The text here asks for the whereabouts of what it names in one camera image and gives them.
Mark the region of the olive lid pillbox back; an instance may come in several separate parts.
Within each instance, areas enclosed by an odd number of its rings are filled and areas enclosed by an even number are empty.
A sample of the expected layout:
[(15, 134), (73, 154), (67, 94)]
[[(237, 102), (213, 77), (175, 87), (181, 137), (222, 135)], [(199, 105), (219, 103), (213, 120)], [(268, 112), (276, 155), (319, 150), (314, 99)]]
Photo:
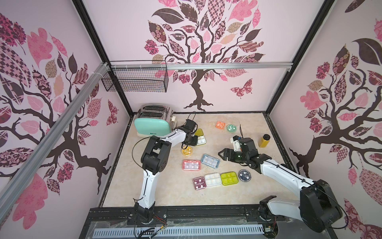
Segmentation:
[(198, 128), (195, 132), (195, 136), (198, 137), (197, 146), (203, 145), (207, 143), (207, 140), (204, 136), (204, 132), (201, 128)]

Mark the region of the dark round pillbox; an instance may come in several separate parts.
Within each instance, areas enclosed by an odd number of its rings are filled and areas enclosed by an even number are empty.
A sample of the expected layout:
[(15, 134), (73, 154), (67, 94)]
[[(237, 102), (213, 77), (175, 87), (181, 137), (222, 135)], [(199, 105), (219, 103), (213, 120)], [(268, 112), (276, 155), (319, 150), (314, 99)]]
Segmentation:
[(238, 178), (242, 182), (249, 182), (251, 180), (251, 174), (248, 170), (242, 169), (238, 172)]

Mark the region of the yellow round pillbox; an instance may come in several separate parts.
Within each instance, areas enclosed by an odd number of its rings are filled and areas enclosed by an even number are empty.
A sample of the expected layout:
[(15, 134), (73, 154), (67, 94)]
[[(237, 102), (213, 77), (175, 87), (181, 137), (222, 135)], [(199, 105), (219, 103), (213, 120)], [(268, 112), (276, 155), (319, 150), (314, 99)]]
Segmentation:
[(193, 154), (193, 148), (188, 146), (187, 148), (182, 149), (182, 155), (190, 156)]

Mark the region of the green lid white pillbox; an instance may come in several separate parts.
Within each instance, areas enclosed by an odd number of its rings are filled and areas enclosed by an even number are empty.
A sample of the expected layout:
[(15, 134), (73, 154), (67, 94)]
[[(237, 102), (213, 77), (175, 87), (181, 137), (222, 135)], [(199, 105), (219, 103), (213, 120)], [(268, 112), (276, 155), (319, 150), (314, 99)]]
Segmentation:
[(238, 183), (238, 177), (235, 172), (222, 173), (220, 178), (223, 186), (230, 186)]

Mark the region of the blue rectangular pillbox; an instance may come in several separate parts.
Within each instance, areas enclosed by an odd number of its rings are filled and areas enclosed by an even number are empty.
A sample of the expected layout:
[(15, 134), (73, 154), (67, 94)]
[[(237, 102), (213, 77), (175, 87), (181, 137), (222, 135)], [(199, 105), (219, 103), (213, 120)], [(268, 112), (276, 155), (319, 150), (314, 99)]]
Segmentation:
[(201, 158), (201, 163), (208, 167), (217, 169), (219, 167), (220, 160), (208, 154), (204, 154)]

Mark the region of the red rectangular pillbox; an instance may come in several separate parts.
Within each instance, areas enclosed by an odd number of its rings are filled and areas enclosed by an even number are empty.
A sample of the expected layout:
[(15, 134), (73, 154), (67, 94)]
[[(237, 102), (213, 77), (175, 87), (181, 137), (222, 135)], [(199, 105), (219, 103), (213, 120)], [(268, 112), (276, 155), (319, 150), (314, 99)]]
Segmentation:
[(200, 160), (183, 160), (182, 169), (184, 171), (200, 171), (202, 163)]

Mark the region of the magenta small pillbox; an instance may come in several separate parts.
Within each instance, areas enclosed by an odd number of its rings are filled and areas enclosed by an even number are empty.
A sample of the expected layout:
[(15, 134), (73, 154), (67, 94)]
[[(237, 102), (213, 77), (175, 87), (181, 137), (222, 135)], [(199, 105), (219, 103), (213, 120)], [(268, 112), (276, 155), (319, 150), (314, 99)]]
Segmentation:
[(205, 189), (207, 187), (205, 178), (203, 176), (194, 178), (193, 186), (196, 191)]

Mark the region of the clear white pillbox front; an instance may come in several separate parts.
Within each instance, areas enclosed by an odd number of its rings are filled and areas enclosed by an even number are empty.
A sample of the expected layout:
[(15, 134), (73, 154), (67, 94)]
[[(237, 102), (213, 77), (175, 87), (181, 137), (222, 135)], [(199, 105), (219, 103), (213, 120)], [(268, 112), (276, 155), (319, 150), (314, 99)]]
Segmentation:
[(206, 174), (204, 176), (207, 188), (222, 185), (222, 180), (219, 173)]

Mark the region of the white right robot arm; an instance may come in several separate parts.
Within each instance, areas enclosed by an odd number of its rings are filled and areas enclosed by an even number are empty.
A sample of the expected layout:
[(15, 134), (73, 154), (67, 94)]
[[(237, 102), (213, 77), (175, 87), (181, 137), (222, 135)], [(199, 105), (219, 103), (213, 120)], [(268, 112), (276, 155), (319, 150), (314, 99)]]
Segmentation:
[(326, 181), (303, 177), (270, 156), (260, 154), (251, 138), (234, 136), (230, 141), (233, 148), (218, 153), (222, 160), (246, 165), (283, 185), (297, 197), (297, 200), (282, 200), (269, 196), (261, 201), (262, 212), (300, 220), (317, 233), (331, 228), (343, 217), (344, 210)]

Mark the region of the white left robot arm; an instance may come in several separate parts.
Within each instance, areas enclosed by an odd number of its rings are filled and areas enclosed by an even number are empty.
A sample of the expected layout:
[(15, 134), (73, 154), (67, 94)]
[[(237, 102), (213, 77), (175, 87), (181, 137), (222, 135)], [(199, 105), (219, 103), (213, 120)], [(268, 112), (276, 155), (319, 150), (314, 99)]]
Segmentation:
[(134, 210), (142, 219), (150, 221), (154, 215), (155, 191), (160, 173), (168, 163), (172, 147), (180, 144), (181, 149), (196, 146), (198, 137), (195, 135), (198, 124), (191, 119), (175, 128), (166, 136), (151, 136), (141, 156), (143, 169), (143, 184), (140, 196), (135, 200)]

